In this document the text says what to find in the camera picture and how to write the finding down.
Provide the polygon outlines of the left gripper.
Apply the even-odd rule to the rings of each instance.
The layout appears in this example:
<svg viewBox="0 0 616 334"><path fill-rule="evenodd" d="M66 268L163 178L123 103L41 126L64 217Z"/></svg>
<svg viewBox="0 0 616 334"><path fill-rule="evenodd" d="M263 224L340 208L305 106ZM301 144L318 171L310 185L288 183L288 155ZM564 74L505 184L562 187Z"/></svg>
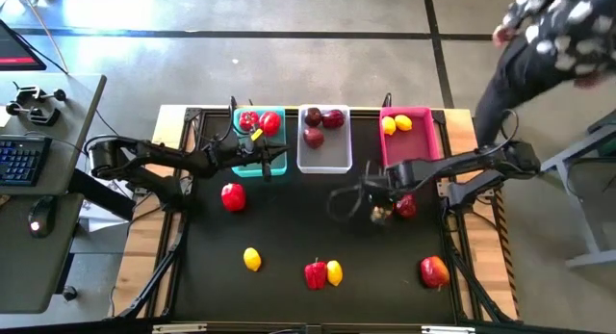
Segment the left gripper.
<svg viewBox="0 0 616 334"><path fill-rule="evenodd" d="M286 143L269 143L259 136L254 141L248 138L245 143L228 145L225 137L214 134L211 138L211 175L231 167L246 167L251 164L261 166L262 177L270 180L270 157L283 155L290 148Z"/></svg>

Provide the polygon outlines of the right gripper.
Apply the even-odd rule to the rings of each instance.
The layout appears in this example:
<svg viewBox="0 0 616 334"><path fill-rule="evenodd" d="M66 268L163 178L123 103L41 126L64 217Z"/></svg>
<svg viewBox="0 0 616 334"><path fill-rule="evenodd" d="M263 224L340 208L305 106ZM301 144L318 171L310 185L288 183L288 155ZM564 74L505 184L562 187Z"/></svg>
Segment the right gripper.
<svg viewBox="0 0 616 334"><path fill-rule="evenodd" d="M404 193L390 184L388 175L380 166L376 167L376 172L372 172L372 163L365 165L365 194L372 204L390 204L389 220L396 221L398 219L397 202L403 198ZM363 209L365 226L374 226L374 206L372 204L367 204Z"/></svg>

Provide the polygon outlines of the red bell pepper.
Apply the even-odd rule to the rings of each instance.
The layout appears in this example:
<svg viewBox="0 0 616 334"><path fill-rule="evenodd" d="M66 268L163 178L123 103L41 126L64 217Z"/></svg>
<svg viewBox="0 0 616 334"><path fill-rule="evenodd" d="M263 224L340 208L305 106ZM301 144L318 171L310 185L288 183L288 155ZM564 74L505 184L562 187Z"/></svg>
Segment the red bell pepper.
<svg viewBox="0 0 616 334"><path fill-rule="evenodd" d="M309 290L324 288L327 282L327 264L319 259L304 266L304 280Z"/></svg>
<svg viewBox="0 0 616 334"><path fill-rule="evenodd" d="M262 113L259 119L260 128L267 137L274 137L278 133L281 123L281 116L274 111Z"/></svg>
<svg viewBox="0 0 616 334"><path fill-rule="evenodd" d="M254 111L244 111L240 113L239 127L246 133L251 133L259 128L259 115Z"/></svg>
<svg viewBox="0 0 616 334"><path fill-rule="evenodd" d="M220 193L223 207L228 212L240 212L246 204L246 194L244 187L236 183L224 185Z"/></svg>

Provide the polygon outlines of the red and yellow apple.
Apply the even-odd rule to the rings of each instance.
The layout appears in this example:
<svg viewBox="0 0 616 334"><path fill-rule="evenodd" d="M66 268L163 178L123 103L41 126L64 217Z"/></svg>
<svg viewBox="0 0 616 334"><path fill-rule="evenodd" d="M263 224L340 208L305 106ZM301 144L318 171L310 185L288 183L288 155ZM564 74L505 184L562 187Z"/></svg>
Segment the red and yellow apple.
<svg viewBox="0 0 616 334"><path fill-rule="evenodd" d="M439 256L430 256L420 262L421 279L427 288L440 289L450 282L449 270Z"/></svg>

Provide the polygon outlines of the white plastic basket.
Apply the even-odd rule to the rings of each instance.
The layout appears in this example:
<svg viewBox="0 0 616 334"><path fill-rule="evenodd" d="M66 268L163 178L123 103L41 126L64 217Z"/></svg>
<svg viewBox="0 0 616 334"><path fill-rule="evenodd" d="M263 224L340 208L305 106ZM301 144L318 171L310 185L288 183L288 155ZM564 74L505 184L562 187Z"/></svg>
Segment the white plastic basket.
<svg viewBox="0 0 616 334"><path fill-rule="evenodd" d="M321 114L330 110L341 110L345 124L338 129L325 129L322 124L317 127L324 135L324 143L318 149L310 148L303 140L302 134L309 126L304 122L306 110L316 107ZM304 104L298 108L297 116L297 152L296 165L305 174L345 174L352 167L350 108L347 105Z"/></svg>

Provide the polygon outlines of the pink plastic basket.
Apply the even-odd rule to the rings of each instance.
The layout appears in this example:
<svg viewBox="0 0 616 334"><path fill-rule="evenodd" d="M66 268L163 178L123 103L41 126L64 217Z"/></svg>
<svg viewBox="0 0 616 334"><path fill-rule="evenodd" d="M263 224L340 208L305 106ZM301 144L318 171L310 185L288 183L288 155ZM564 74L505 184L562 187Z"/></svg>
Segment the pink plastic basket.
<svg viewBox="0 0 616 334"><path fill-rule="evenodd" d="M380 126L380 143L384 166L405 160L436 160L440 157L432 111L427 107L383 107L379 119L386 116L407 116L412 122L409 131L397 129L392 135Z"/></svg>

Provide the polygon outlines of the yellow black hazard tape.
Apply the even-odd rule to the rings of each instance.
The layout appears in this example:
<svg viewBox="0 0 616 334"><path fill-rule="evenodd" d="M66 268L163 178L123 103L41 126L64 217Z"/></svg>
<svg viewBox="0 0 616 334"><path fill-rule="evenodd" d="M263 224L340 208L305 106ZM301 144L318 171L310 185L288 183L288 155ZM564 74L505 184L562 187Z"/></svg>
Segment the yellow black hazard tape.
<svg viewBox="0 0 616 334"><path fill-rule="evenodd" d="M512 261L511 249L509 246L509 234L507 227L507 219L505 217L504 203L501 190L495 190L492 199L492 208L497 226L497 232L500 240L501 252L503 255L503 261L505 265L506 274L508 277L509 287L512 295L513 307L515 309L516 318L521 318L519 310L519 302L517 298L517 288L515 280L515 272Z"/></svg>

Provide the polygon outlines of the grey metal side table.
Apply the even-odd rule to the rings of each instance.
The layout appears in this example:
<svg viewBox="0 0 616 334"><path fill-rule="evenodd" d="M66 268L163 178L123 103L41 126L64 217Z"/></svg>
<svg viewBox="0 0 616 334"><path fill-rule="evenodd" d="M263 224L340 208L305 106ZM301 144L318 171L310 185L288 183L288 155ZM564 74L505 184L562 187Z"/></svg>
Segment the grey metal side table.
<svg viewBox="0 0 616 334"><path fill-rule="evenodd" d="M587 128L581 141L572 143L566 149L544 161L540 173L556 171L568 195L569 203L578 215L581 234L587 252L565 262L570 269L590 265L616 262L616 249L607 248L607 240L602 225L597 219L589 217L583 209L584 198L570 187L571 175L576 166L592 164L613 164L616 166L616 148L611 155L602 156L598 150L616 141L616 109L600 118Z"/></svg>

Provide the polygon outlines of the person's hand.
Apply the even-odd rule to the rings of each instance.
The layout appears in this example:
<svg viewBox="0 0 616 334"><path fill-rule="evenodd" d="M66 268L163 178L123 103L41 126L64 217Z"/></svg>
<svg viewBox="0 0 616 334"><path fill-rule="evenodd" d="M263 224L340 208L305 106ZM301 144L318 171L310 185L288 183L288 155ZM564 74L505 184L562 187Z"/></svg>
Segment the person's hand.
<svg viewBox="0 0 616 334"><path fill-rule="evenodd" d="M492 34L492 42L495 46L502 47L510 40L512 40L515 35L515 29L510 29L503 25L498 25Z"/></svg>

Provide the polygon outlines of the black computer mouse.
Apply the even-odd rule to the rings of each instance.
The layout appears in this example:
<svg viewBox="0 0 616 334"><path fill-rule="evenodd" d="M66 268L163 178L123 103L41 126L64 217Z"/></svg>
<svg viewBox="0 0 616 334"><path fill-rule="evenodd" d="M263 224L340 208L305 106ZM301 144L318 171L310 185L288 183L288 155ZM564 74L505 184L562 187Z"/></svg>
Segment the black computer mouse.
<svg viewBox="0 0 616 334"><path fill-rule="evenodd" d="M28 227L34 238L47 237L54 229L57 198L52 195L41 197L32 206L28 215Z"/></svg>

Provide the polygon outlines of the black desk clamp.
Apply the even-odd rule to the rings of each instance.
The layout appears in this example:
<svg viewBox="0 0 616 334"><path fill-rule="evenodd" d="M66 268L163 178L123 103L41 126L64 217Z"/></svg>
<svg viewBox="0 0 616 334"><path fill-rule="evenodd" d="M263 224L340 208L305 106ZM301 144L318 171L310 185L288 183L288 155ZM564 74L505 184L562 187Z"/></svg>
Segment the black desk clamp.
<svg viewBox="0 0 616 334"><path fill-rule="evenodd" d="M44 112L40 108L24 108L16 102L11 102L6 106L6 112L10 116L26 115L27 119L38 126L53 126L59 119L61 112L54 108L51 112Z"/></svg>
<svg viewBox="0 0 616 334"><path fill-rule="evenodd" d="M30 100L44 103L47 99L51 98L61 102L66 101L66 93L62 89L55 89L52 93L47 93L39 86L21 87L17 83L13 84L16 89L16 94L13 101L20 105L25 104Z"/></svg>

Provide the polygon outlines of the black keyboard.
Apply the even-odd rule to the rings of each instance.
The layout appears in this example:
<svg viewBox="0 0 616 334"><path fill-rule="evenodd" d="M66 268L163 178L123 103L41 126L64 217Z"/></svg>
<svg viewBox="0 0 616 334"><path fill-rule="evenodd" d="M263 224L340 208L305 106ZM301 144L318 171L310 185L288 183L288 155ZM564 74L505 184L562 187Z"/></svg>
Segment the black keyboard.
<svg viewBox="0 0 616 334"><path fill-rule="evenodd" d="M0 186L34 187L51 141L47 137L0 136Z"/></svg>

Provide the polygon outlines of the grey desk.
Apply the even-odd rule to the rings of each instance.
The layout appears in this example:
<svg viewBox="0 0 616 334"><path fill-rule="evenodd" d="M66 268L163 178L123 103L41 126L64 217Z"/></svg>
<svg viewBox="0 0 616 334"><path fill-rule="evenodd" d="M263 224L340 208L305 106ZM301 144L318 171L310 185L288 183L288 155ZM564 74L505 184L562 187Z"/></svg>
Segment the grey desk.
<svg viewBox="0 0 616 334"><path fill-rule="evenodd" d="M0 135L52 138L49 154L34 187L0 187L10 200L0 206L0 314L42 313L56 292L69 251L71 235L84 197L68 187L107 83L103 74L0 73L0 105L15 97L17 87L61 89L66 101L43 105L61 114L51 127L36 126L25 117L11 117ZM56 223L44 238L30 233L28 216L41 197L57 197Z"/></svg>

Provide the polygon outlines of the black diagonal frame strut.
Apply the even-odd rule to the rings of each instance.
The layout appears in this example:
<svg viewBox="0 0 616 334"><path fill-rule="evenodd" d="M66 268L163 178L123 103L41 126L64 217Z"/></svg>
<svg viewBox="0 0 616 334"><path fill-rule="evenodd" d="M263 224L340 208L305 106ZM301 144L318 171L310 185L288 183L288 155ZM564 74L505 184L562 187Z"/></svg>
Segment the black diagonal frame strut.
<svg viewBox="0 0 616 334"><path fill-rule="evenodd" d="M514 323L515 320L506 315L499 305L489 296L485 288L475 276L470 259L470 246L466 225L460 213L446 209L441 218L444 233L445 256L447 265L452 269L454 283L458 284L457 274L460 273L467 285L472 316L469 318L462 305L460 315L465 321L488 323Z"/></svg>
<svg viewBox="0 0 616 334"><path fill-rule="evenodd" d="M164 317L174 292L178 259L185 247L186 214L153 209L133 217L115 287L115 318Z"/></svg>

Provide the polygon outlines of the silver frame bracket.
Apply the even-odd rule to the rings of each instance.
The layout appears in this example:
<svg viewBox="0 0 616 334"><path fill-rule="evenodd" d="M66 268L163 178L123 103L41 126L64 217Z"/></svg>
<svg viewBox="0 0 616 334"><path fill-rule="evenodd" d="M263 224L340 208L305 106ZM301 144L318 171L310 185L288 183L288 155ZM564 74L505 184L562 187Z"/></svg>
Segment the silver frame bracket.
<svg viewBox="0 0 616 334"><path fill-rule="evenodd" d="M422 334L476 334L473 327L447 326L447 325L423 325Z"/></svg>
<svg viewBox="0 0 616 334"><path fill-rule="evenodd" d="M191 334L206 332L208 325L206 323L167 323L157 324L152 327L152 334Z"/></svg>

